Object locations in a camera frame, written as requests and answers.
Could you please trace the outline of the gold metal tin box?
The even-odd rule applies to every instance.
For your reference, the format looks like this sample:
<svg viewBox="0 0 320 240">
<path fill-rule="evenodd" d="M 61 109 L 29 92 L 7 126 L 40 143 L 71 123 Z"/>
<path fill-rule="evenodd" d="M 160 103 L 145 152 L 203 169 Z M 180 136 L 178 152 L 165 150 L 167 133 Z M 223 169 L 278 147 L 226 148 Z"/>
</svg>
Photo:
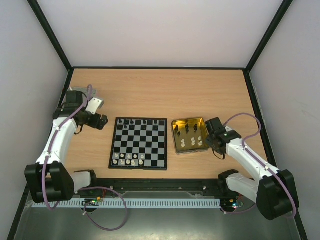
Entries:
<svg viewBox="0 0 320 240">
<path fill-rule="evenodd" d="M 189 132 L 186 133 L 185 125 L 189 124 Z M 194 125 L 197 124 L 197 131 L 194 131 Z M 177 136 L 178 132 L 175 132 L 175 127 L 178 125 L 178 132 L 181 133 Z M 205 121 L 202 117 L 176 119 L 171 122 L 173 144 L 175 152 L 178 155 L 190 154 L 197 152 L 205 152 L 209 149 L 209 146 L 205 143 L 205 139 L 208 136 L 208 131 L 205 125 Z M 191 138 L 195 138 L 195 145 L 192 145 Z M 185 147 L 181 147 L 181 140 L 185 140 Z"/>
</svg>

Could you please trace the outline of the silver metal tin lid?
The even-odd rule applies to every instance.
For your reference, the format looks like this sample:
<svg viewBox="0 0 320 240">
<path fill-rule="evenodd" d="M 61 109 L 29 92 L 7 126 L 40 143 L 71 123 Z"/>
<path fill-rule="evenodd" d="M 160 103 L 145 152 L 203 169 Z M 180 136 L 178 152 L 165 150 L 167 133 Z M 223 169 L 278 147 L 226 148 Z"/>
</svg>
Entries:
<svg viewBox="0 0 320 240">
<path fill-rule="evenodd" d="M 79 87 L 79 86 L 71 86 L 68 88 L 69 91 L 79 91 L 79 92 L 83 92 L 86 95 L 88 94 L 88 90 L 87 87 Z M 95 97 L 98 93 L 98 90 L 96 88 L 93 88 L 91 91 L 91 96 Z"/>
</svg>

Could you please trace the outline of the black silver chess board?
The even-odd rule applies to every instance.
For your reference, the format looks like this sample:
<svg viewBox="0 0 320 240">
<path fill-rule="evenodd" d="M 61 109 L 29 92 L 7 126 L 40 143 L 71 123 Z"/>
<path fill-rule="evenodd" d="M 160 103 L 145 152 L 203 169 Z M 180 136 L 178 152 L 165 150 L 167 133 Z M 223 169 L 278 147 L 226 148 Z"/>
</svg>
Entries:
<svg viewBox="0 0 320 240">
<path fill-rule="evenodd" d="M 134 125 L 130 125 L 130 120 L 134 121 Z M 146 130 L 141 130 L 143 120 L 147 120 Z M 158 120 L 158 125 L 154 125 L 154 120 Z M 116 117 L 108 168 L 166 171 L 167 142 L 166 118 Z M 124 159 L 125 165 L 120 165 L 120 159 Z M 114 165 L 113 160 L 117 160 L 118 165 Z M 127 165 L 126 160 L 135 160 L 136 165 Z M 139 160 L 144 161 L 143 166 L 139 165 Z"/>
</svg>

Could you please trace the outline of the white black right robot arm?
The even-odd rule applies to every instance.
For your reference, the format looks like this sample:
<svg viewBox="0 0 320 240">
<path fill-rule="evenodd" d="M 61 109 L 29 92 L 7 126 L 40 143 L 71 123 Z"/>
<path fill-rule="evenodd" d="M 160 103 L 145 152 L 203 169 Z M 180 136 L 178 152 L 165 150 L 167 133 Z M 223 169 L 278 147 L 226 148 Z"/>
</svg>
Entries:
<svg viewBox="0 0 320 240">
<path fill-rule="evenodd" d="M 289 170 L 273 166 L 246 143 L 246 138 L 223 124 L 218 117 L 205 122 L 205 143 L 214 155 L 230 156 L 250 174 L 247 178 L 235 169 L 219 175 L 218 191 L 229 196 L 237 192 L 255 203 L 267 219 L 294 218 L 300 206 L 295 179 Z"/>
</svg>

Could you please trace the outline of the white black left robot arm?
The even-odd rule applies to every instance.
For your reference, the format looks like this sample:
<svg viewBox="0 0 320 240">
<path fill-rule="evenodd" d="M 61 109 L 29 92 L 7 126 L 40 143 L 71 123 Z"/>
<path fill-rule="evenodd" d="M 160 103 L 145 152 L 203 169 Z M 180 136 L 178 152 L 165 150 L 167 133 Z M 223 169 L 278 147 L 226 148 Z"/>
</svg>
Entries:
<svg viewBox="0 0 320 240">
<path fill-rule="evenodd" d="M 93 170 L 70 174 L 64 164 L 72 138 L 81 133 L 84 126 L 102 130 L 108 123 L 107 116 L 97 112 L 103 104 L 91 85 L 66 92 L 64 102 L 53 113 L 51 132 L 43 152 L 35 164 L 27 165 L 24 170 L 35 203 L 49 205 L 68 201 L 94 182 Z"/>
</svg>

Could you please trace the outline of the right controller circuit board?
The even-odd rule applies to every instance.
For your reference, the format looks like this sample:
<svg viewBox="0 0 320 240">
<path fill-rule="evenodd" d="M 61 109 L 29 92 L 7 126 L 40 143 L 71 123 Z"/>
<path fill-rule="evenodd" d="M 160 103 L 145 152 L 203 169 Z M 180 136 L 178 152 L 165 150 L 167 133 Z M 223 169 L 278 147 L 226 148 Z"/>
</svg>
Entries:
<svg viewBox="0 0 320 240">
<path fill-rule="evenodd" d="M 226 212 L 234 212 L 237 208 L 242 208 L 243 206 L 244 202 L 237 198 L 222 199 L 220 201 L 220 208 Z"/>
</svg>

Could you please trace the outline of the controller circuit board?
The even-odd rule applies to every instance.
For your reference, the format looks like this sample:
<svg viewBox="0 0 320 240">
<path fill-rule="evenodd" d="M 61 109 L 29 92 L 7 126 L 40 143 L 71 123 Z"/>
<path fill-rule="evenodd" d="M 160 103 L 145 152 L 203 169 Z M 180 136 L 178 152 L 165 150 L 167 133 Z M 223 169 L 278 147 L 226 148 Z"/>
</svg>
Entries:
<svg viewBox="0 0 320 240">
<path fill-rule="evenodd" d="M 222 199 L 220 201 L 220 208 L 226 212 L 234 212 L 237 208 L 242 208 L 243 206 L 244 202 L 237 198 Z"/>
<path fill-rule="evenodd" d="M 104 202 L 104 198 L 96 197 L 96 198 L 84 198 L 81 201 L 81 206 L 101 206 Z"/>
</svg>

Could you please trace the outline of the left controller circuit board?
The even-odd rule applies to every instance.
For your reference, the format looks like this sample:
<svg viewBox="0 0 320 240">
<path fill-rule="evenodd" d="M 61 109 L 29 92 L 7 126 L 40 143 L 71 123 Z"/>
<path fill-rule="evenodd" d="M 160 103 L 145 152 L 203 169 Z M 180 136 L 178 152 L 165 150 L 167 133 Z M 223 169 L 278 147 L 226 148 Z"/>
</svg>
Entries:
<svg viewBox="0 0 320 240">
<path fill-rule="evenodd" d="M 81 201 L 81 206 L 101 206 L 104 202 L 104 198 L 96 197 L 96 198 L 84 198 Z"/>
</svg>

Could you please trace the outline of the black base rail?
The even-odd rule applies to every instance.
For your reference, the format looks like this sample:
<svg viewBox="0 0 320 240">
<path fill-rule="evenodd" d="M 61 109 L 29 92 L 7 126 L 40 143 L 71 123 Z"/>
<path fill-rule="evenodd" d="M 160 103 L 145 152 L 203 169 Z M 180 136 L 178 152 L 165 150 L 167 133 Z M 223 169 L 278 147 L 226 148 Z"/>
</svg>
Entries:
<svg viewBox="0 0 320 240">
<path fill-rule="evenodd" d="M 129 179 L 98 178 L 94 187 L 112 188 L 116 192 L 187 192 L 204 197 L 233 198 L 240 194 L 223 190 L 219 179 Z"/>
</svg>

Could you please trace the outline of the black enclosure frame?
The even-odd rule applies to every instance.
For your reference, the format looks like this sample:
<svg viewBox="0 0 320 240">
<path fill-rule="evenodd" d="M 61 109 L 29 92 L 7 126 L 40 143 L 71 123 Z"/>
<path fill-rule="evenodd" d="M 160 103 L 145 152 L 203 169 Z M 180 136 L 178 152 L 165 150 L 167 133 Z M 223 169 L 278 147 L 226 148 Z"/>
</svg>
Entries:
<svg viewBox="0 0 320 240">
<path fill-rule="evenodd" d="M 66 70 L 67 70 L 67 78 L 65 80 L 65 84 L 64 87 L 62 89 L 62 93 L 61 93 L 61 97 L 59 100 L 59 104 L 62 103 L 63 97 L 65 96 L 65 93 L 67 91 L 67 87 L 69 87 L 70 82 L 71 82 L 71 78 L 73 76 L 74 70 L 75 69 L 142 69 L 142 70 L 242 70 L 243 74 L 244 74 L 244 79 L 246 82 L 246 86 L 248 89 L 248 93 L 250 96 L 250 100 L 251 100 L 251 104 L 253 107 L 253 111 L 255 116 L 262 121 L 262 143 L 264 146 L 264 150 L 267 153 L 267 157 L 269 157 L 269 159 L 271 160 L 271 163 L 276 163 L 275 161 L 275 157 L 274 154 L 271 150 L 271 144 L 270 144 L 270 140 L 269 140 L 269 136 L 267 134 L 266 131 L 266 127 L 265 127 L 265 123 L 263 122 L 263 117 L 262 117 L 262 112 L 261 112 L 261 108 L 258 106 L 258 100 L 257 100 L 257 96 L 256 93 L 254 93 L 254 87 L 252 84 L 252 80 L 250 77 L 250 72 L 253 69 L 254 65 L 256 64 L 256 62 L 258 61 L 259 57 L 261 56 L 262 52 L 264 51 L 265 47 L 267 46 L 269 40 L 271 39 L 273 33 L 275 32 L 275 30 L 277 29 L 278 25 L 280 24 L 281 20 L 283 19 L 283 17 L 285 16 L 285 14 L 287 13 L 289 7 L 291 6 L 293 0 L 283 0 L 280 7 L 278 8 L 276 14 L 274 15 L 270 25 L 268 26 L 265 34 L 263 35 L 258 47 L 256 48 L 256 50 L 254 51 L 254 54 L 252 55 L 248 65 L 245 68 L 241 68 L 241 67 L 189 67 L 189 66 L 177 66 L 177 67 L 166 67 L 166 66 L 115 66 L 115 67 L 108 67 L 108 66 L 93 66 L 93 67 L 89 67 L 89 66 L 84 66 L 84 67 L 80 67 L 80 66 L 76 66 L 73 67 L 65 52 L 63 51 L 63 48 L 61 46 L 61 44 L 59 43 L 59 40 L 57 39 L 53 29 L 51 28 L 43 10 L 41 9 L 39 3 L 37 0 L 27 0 L 30 8 L 32 9 L 32 11 L 34 12 L 35 16 L 37 17 L 38 22 L 41 24 L 44 32 L 46 33 L 48 39 L 50 40 L 52 46 L 54 47 L 55 51 L 57 52 L 58 56 L 60 57 L 63 65 L 65 66 Z M 29 193 L 29 188 L 26 185 L 17 212 L 15 214 L 13 223 L 11 225 L 7 240 L 14 240 L 16 235 L 17 235 L 17 230 L 19 227 L 19 224 L 21 222 L 21 217 L 23 215 L 23 211 L 25 209 L 25 203 L 27 202 L 27 193 Z M 303 222 L 302 219 L 300 217 L 299 211 L 297 211 L 297 214 L 294 217 L 294 221 L 297 227 L 297 232 L 299 234 L 299 238 L 300 240 L 307 240 L 307 234 L 305 231 L 305 228 L 303 226 Z"/>
</svg>

